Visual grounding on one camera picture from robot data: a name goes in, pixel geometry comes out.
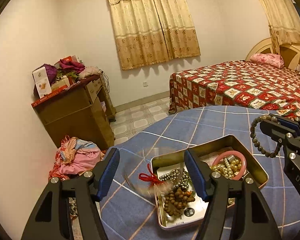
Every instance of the purple cloth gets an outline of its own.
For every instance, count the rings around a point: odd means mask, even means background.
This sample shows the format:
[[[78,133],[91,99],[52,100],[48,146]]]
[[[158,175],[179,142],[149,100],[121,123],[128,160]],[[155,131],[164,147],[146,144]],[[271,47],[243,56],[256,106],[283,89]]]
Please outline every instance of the purple cloth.
[[[46,68],[47,76],[49,79],[50,85],[54,82],[57,76],[57,68],[55,66],[49,65],[49,64],[43,64],[41,67]]]
[[[82,72],[85,68],[85,66],[80,62],[66,61],[63,59],[60,60],[60,67],[64,71],[75,71],[77,73]]]
[[[74,160],[69,164],[61,164],[60,174],[78,174],[82,171],[90,171],[101,159],[101,151],[93,151],[88,154],[81,154],[77,151]]]

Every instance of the blue plaid tablecloth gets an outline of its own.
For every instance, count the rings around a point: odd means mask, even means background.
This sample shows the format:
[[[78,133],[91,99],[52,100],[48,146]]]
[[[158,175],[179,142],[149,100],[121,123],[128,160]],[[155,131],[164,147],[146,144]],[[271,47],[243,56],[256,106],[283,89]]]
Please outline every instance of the blue plaid tablecloth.
[[[183,111],[154,123],[128,141],[117,145],[120,164],[110,191],[102,202],[101,219],[110,240],[194,240],[198,225],[165,231],[159,227],[154,198],[143,198],[131,190],[123,179],[123,171],[137,182],[140,173],[149,173],[144,160],[137,154],[142,149],[159,147],[177,150],[199,145],[227,134],[236,136],[254,154],[269,175],[262,193],[274,215],[282,239],[290,240],[300,230],[300,196],[283,173],[283,152],[274,159],[266,158],[253,147],[250,139],[252,120],[269,111],[239,106],[206,106]],[[262,146],[274,150],[276,143],[261,133]],[[149,162],[153,156],[146,156]],[[227,212],[222,239],[229,239],[233,208]]]

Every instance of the red checkered bedspread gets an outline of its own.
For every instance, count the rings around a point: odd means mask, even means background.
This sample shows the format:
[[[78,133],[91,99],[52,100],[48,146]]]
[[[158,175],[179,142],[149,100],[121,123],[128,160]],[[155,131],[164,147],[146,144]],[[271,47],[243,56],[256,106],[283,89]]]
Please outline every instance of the red checkered bedspread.
[[[170,110],[208,105],[244,106],[300,116],[300,75],[250,61],[229,61],[173,73]]]

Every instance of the blue gripper pad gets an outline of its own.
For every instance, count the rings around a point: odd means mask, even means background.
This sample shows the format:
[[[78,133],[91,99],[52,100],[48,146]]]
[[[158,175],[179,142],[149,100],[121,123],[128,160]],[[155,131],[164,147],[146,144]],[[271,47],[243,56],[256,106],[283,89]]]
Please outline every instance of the blue gripper pad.
[[[202,198],[203,201],[208,202],[209,199],[206,192],[206,182],[198,168],[197,163],[188,150],[185,150],[184,160],[197,195]]]
[[[296,131],[297,133],[297,136],[300,136],[300,129],[299,129],[299,126],[292,123],[292,122],[289,122],[289,121],[286,121],[286,120],[282,120],[282,119],[278,119],[278,122],[280,122],[280,124],[284,127],[288,127],[294,131]]]
[[[111,159],[109,160],[109,163],[107,167],[105,168],[105,171],[103,172],[100,180],[99,180],[99,187],[98,187],[98,193],[97,198],[101,201],[109,192],[112,180],[114,178],[114,175],[117,171],[117,168],[119,166],[120,161],[120,152],[118,149],[115,149]]]

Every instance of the pink pillow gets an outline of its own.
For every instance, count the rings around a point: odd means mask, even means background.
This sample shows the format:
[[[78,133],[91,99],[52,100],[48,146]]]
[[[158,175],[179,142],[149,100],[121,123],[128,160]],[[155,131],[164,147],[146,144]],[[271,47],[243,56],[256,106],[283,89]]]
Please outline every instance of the pink pillow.
[[[283,68],[284,67],[284,61],[283,58],[280,55],[267,53],[267,54],[261,54],[257,53],[251,56],[250,58],[253,62],[258,63],[266,63],[276,68]]]

